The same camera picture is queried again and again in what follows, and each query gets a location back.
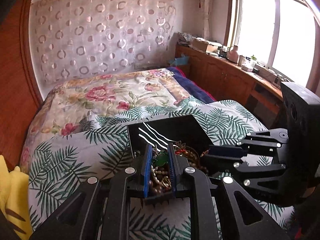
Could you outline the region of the black jewelry box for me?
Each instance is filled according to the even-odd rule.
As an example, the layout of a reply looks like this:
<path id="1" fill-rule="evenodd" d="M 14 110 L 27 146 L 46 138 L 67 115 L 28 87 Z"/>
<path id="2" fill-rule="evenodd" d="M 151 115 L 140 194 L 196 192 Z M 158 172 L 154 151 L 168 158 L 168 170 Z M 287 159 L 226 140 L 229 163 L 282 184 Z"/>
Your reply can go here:
<path id="1" fill-rule="evenodd" d="M 138 136 L 138 126 L 143 122 L 176 142 L 176 146 L 170 143 L 166 149 L 169 156 L 168 164 L 162 167 L 153 167 L 151 164 L 154 147 Z M 147 204 L 171 198 L 183 198 L 187 190 L 182 180 L 183 170 L 190 166 L 207 174 L 208 170 L 200 156 L 209 149 L 212 141 L 193 115 L 143 122 L 130 124 L 127 127 L 132 156 L 140 161 L 143 198 Z"/>

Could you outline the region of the green stone silver jewelry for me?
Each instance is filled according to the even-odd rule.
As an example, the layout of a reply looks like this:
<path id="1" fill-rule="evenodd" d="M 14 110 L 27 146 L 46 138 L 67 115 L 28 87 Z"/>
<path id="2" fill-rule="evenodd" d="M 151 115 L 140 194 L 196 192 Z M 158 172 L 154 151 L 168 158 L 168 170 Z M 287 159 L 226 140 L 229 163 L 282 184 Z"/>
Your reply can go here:
<path id="1" fill-rule="evenodd" d="M 167 150 L 157 151 L 155 148 L 152 149 L 151 164 L 153 167 L 162 167 L 169 163 L 169 156 Z"/>

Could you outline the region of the palm leaf print blanket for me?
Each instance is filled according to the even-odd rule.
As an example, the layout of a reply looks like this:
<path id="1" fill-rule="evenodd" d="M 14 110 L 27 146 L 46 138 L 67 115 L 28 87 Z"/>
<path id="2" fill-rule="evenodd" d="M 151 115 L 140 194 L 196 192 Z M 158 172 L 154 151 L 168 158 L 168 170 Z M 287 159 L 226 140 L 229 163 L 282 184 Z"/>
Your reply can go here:
<path id="1" fill-rule="evenodd" d="M 187 98 L 174 107 L 136 107 L 106 117 L 90 114 L 66 135 L 39 133 L 30 144 L 28 204 L 33 231 L 89 177 L 112 178 L 132 163 L 127 127 L 143 121 L 164 121 L 164 118 L 191 114 L 196 125 L 183 121 L 178 126 L 178 141 L 187 135 L 208 135 L 214 145 L 232 144 L 248 132 L 267 128 L 247 109 L 233 100 L 204 105 Z M 146 205 L 131 199 L 129 239 L 192 239 L 189 199 L 174 199 L 163 204 Z"/>

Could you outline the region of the wooden window cabinet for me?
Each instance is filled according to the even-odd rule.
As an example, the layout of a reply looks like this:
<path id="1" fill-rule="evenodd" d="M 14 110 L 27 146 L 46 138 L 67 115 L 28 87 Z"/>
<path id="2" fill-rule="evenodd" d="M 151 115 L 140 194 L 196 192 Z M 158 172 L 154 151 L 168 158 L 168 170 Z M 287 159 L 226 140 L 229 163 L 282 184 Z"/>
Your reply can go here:
<path id="1" fill-rule="evenodd" d="M 281 90 L 238 65 L 192 48 L 176 45 L 175 56 L 188 56 L 186 76 L 215 100 L 234 100 L 267 128 L 287 128 Z"/>

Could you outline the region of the pink ceramic jar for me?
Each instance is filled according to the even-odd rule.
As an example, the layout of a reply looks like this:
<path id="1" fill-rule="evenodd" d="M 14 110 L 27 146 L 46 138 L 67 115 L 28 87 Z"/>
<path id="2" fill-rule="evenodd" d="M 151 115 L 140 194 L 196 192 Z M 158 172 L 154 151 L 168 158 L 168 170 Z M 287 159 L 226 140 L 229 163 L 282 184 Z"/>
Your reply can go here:
<path id="1" fill-rule="evenodd" d="M 234 45 L 227 52 L 227 59 L 229 61 L 231 61 L 232 63 L 238 64 L 238 62 L 239 62 L 238 49 L 239 49 L 239 47 L 237 45 Z"/>

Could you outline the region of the yellow plush toy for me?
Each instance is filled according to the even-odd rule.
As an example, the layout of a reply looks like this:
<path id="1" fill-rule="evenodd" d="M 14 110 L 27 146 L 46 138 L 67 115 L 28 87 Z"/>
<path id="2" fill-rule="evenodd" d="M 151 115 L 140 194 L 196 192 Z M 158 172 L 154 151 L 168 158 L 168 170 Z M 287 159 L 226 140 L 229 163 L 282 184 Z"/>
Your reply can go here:
<path id="1" fill-rule="evenodd" d="M 1 156 L 1 239 L 29 239 L 33 233 L 28 206 L 29 176 L 16 166 L 8 171 Z"/>

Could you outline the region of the navy blue blanket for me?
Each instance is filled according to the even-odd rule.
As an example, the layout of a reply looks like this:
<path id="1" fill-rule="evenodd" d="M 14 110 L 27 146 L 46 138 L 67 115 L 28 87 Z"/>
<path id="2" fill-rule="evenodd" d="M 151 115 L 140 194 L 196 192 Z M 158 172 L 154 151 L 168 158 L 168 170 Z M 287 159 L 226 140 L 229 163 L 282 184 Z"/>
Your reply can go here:
<path id="1" fill-rule="evenodd" d="M 177 67 L 168 67 L 167 70 L 173 72 L 174 79 L 194 98 L 205 104 L 216 102 L 213 96 L 200 88 L 194 81 L 189 80 L 184 72 Z"/>

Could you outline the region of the floral quilt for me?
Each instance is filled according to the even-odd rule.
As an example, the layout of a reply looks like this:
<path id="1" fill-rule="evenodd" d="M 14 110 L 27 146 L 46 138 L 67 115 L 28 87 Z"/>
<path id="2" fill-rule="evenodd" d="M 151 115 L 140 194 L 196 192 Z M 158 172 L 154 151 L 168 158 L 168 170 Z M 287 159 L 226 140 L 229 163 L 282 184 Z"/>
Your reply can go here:
<path id="1" fill-rule="evenodd" d="M 114 116 L 141 106 L 176 106 L 190 95 L 166 68 L 76 79 L 56 86 L 31 122 L 20 157 L 28 173 L 37 145 L 80 131 L 88 114 Z"/>

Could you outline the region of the cardboard box on cabinet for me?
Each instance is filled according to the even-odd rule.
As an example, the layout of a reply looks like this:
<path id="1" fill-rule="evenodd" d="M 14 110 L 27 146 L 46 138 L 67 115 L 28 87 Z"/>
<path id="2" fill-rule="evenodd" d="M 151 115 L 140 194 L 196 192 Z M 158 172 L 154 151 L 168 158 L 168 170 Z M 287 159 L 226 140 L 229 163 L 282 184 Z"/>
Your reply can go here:
<path id="1" fill-rule="evenodd" d="M 207 41 L 203 38 L 193 38 L 192 47 L 205 53 L 214 53 L 222 44 L 218 42 Z"/>

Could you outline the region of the blue tissue pack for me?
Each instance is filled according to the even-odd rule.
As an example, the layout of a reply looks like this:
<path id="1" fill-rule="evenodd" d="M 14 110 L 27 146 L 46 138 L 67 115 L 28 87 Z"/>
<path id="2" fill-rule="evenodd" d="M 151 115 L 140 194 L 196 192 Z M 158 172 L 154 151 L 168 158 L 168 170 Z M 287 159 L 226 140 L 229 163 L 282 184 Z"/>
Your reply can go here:
<path id="1" fill-rule="evenodd" d="M 184 54 L 182 54 L 180 57 L 174 58 L 173 60 L 169 60 L 168 64 L 169 66 L 185 66 L 187 65 L 189 62 L 189 56 L 186 56 Z"/>

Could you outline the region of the pink circle pattern curtain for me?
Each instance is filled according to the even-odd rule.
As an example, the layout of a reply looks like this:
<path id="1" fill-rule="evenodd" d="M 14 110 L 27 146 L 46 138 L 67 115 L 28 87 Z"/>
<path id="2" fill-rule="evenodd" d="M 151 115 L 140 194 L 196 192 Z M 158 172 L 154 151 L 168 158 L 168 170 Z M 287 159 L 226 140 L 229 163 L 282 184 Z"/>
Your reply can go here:
<path id="1" fill-rule="evenodd" d="M 174 0 L 40 0 L 30 8 L 39 81 L 54 85 L 164 64 Z"/>

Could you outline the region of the window with brown frame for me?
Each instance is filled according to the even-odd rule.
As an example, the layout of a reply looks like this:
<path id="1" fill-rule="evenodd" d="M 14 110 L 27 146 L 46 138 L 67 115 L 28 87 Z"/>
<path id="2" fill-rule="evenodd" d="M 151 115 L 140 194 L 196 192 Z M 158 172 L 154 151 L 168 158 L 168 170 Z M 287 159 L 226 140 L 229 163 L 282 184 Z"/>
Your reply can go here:
<path id="1" fill-rule="evenodd" d="M 319 0 L 229 0 L 225 44 L 319 94 Z"/>

